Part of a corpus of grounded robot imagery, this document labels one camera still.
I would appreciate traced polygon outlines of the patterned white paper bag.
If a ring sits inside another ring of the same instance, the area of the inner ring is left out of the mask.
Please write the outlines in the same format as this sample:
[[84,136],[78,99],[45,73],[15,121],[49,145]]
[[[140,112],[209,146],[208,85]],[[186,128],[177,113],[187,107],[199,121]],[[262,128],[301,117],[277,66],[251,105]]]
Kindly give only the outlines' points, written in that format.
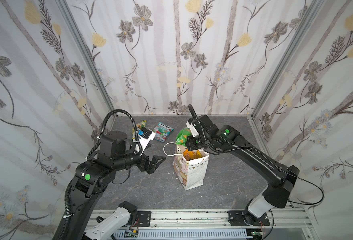
[[163,153],[167,157],[173,158],[173,169],[187,191],[203,185],[210,154],[200,149],[200,151],[205,153],[205,157],[186,161],[183,156],[185,150],[187,150],[185,146],[176,145],[175,143],[166,143],[163,146]]

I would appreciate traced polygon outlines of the teal Fox's candy bag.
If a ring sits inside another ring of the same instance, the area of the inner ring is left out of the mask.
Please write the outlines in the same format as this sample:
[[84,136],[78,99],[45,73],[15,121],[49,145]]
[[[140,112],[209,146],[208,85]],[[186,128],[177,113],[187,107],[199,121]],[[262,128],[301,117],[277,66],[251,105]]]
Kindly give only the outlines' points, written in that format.
[[153,130],[155,132],[154,139],[164,143],[173,130],[174,128],[159,122]]

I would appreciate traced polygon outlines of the green yellow Fox's candy bag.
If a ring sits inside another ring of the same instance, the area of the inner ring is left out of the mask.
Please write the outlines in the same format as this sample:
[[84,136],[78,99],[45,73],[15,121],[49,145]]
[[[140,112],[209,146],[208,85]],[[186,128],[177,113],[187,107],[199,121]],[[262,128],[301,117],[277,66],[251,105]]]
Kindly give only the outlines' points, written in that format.
[[132,140],[135,141],[135,133],[138,134],[139,138],[142,137],[143,135],[143,131],[141,130],[143,127],[146,126],[146,120],[139,122],[138,124],[136,124],[136,129],[137,131],[135,131],[134,128],[132,128]]

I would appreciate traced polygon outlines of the green corn chips bag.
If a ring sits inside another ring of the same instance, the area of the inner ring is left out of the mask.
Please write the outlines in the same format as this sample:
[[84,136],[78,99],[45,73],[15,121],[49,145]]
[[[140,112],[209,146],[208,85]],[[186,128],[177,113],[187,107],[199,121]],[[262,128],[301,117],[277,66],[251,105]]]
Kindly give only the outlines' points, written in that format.
[[192,135],[192,133],[189,128],[184,128],[184,129],[180,130],[177,137],[176,137],[175,144],[186,146],[186,142],[188,140],[188,137],[191,135]]

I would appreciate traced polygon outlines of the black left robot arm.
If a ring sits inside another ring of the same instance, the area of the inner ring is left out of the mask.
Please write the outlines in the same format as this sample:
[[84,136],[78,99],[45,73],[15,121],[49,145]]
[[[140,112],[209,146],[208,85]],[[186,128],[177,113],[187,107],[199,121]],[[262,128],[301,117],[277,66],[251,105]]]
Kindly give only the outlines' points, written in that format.
[[[105,132],[109,118],[117,113],[130,119],[134,128],[133,140],[121,131]],[[150,159],[144,154],[154,136],[155,133],[150,130],[145,130],[143,136],[139,135],[135,120],[125,110],[115,109],[106,115],[96,144],[85,162],[76,168],[73,179],[66,187],[64,214],[53,239],[107,240],[119,228],[139,223],[137,207],[124,201],[112,215],[95,227],[86,229],[95,205],[107,186],[113,183],[118,171],[130,171],[131,167],[136,166],[141,172],[153,174],[165,161],[163,156],[153,156]]]

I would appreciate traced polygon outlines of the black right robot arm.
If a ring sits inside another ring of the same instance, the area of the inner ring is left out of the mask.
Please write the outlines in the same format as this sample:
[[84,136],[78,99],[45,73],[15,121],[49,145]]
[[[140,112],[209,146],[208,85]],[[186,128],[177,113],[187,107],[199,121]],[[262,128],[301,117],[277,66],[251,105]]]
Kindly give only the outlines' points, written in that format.
[[272,208],[283,209],[295,186],[299,169],[273,160],[235,128],[229,125],[218,128],[207,115],[198,116],[192,105],[188,108],[192,115],[187,122],[192,132],[186,142],[189,151],[210,149],[216,154],[229,153],[250,166],[268,183],[263,192],[247,204],[242,213],[244,223],[253,225]]

